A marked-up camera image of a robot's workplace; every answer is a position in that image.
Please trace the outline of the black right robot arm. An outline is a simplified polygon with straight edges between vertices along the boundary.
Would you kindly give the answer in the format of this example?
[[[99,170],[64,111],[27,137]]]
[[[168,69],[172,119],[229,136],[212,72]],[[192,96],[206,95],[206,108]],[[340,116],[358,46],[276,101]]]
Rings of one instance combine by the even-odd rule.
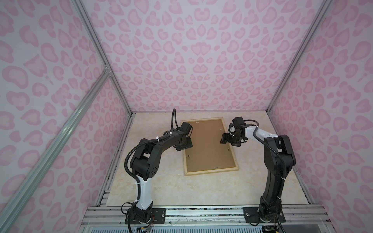
[[[296,164],[290,139],[286,135],[266,132],[253,124],[235,126],[231,123],[220,142],[239,147],[249,139],[264,146],[264,164],[268,171],[266,187],[258,206],[258,217],[264,222],[278,222],[285,181]]]

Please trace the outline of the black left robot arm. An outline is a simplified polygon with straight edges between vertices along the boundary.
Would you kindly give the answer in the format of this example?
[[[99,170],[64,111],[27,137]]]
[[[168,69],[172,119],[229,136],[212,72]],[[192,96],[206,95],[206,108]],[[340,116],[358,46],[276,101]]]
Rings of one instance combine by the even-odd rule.
[[[180,127],[172,128],[160,137],[143,138],[127,154],[124,169],[135,179],[138,192],[126,214],[128,226],[136,221],[145,224],[155,221],[152,215],[152,178],[159,170],[162,153],[169,148],[175,148],[177,151],[192,148],[192,130],[193,127],[189,123],[183,122]]]

